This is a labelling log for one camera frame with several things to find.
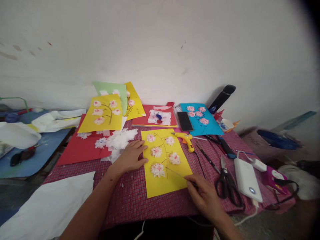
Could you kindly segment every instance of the red bottle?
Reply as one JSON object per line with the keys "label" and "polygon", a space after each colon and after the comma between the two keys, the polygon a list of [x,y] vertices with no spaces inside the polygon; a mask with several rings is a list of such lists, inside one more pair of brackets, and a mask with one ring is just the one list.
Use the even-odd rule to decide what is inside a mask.
{"label": "red bottle", "polygon": [[223,109],[222,111],[218,112],[216,115],[214,115],[214,119],[215,119],[216,121],[221,117],[223,111],[224,111],[224,109]]}

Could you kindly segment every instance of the pink device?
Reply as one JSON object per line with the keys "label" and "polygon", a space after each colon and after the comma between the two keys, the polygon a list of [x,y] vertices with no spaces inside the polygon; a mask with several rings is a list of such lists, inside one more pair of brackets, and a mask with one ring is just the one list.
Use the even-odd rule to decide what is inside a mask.
{"label": "pink device", "polygon": [[288,189],[283,186],[279,186],[274,182],[274,179],[287,180],[287,177],[272,167],[267,166],[267,171],[262,172],[262,183],[270,190],[276,190],[277,194],[288,194]]}

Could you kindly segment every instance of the white power bank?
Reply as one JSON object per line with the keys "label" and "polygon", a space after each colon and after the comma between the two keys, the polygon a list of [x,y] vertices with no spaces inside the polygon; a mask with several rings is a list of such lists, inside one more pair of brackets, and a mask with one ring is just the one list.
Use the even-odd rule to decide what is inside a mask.
{"label": "white power bank", "polygon": [[234,167],[239,192],[258,202],[262,202],[262,196],[253,166],[240,158],[235,158]]}

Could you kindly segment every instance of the yellow glue gun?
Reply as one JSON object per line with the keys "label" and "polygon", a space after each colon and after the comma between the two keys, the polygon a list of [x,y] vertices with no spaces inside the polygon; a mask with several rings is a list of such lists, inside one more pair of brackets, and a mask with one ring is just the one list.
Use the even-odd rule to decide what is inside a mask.
{"label": "yellow glue gun", "polygon": [[175,135],[176,137],[181,137],[182,139],[184,139],[188,145],[188,151],[194,152],[194,148],[193,148],[192,143],[190,141],[192,139],[192,135],[188,135],[185,133],[171,133],[171,134]]}

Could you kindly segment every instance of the green paper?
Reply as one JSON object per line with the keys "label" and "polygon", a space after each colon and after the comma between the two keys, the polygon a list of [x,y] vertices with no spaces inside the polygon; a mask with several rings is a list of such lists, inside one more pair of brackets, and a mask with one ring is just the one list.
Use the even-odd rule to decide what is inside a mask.
{"label": "green paper", "polygon": [[100,91],[107,91],[108,95],[114,94],[112,93],[114,90],[118,90],[120,93],[120,100],[122,106],[122,113],[125,115],[128,107],[127,102],[127,86],[119,83],[105,83],[105,82],[92,82],[94,85],[98,96],[101,96]]}

